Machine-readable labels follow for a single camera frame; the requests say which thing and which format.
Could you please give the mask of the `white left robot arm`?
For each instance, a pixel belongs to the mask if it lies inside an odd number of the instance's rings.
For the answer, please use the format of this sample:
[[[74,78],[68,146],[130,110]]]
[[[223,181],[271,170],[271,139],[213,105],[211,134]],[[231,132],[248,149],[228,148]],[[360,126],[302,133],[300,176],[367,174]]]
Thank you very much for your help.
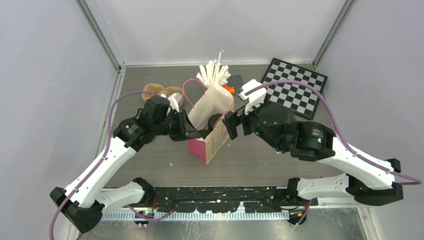
[[[108,133],[103,151],[77,179],[51,191],[50,198],[80,233],[91,231],[110,212],[131,204],[148,207],[153,202],[155,189],[141,177],[109,193],[101,191],[125,162],[157,136],[181,142],[202,135],[176,102],[153,96],[135,116],[122,120]]]

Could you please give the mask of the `orange black small device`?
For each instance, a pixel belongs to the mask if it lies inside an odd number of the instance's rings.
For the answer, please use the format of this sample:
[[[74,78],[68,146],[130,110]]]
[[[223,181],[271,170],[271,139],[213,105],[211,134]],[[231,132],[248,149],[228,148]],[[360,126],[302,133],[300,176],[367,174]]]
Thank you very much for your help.
[[[239,95],[243,90],[242,86],[245,84],[242,76],[240,74],[231,75],[227,79],[227,84],[224,88],[230,92],[232,95]]]

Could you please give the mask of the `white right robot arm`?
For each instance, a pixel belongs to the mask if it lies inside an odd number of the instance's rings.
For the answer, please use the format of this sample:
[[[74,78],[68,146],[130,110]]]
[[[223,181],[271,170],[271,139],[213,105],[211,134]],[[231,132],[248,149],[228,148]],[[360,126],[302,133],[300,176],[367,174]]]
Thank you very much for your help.
[[[237,137],[237,127],[242,126],[244,135],[256,135],[277,152],[341,170],[332,177],[290,178],[285,198],[291,205],[315,198],[352,196],[364,205],[384,206],[404,198],[402,185],[390,174],[400,172],[398,159],[369,156],[364,161],[367,155],[344,146],[332,129],[315,121],[298,121],[287,107],[264,103],[248,112],[243,106],[226,113],[223,123],[231,139]]]

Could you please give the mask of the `black white chessboard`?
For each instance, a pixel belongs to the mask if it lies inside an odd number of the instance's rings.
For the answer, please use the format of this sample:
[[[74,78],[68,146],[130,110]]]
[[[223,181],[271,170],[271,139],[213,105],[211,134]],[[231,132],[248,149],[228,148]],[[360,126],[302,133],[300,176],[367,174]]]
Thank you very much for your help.
[[[302,82],[322,94],[328,77],[305,67],[273,58],[261,82],[269,83],[278,80]],[[296,84],[277,84],[268,86],[266,90],[269,101],[292,109],[296,115],[307,120],[314,119],[320,99],[310,89]]]

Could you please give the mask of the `pink paper gift bag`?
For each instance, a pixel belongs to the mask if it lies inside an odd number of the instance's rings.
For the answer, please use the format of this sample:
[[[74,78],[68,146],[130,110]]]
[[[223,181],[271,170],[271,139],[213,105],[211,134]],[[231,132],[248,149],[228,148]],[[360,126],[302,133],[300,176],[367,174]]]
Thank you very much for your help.
[[[229,138],[223,117],[234,109],[234,97],[223,86],[214,83],[203,91],[195,104],[189,104],[192,109],[188,118],[200,137],[187,141],[188,151],[208,164]]]

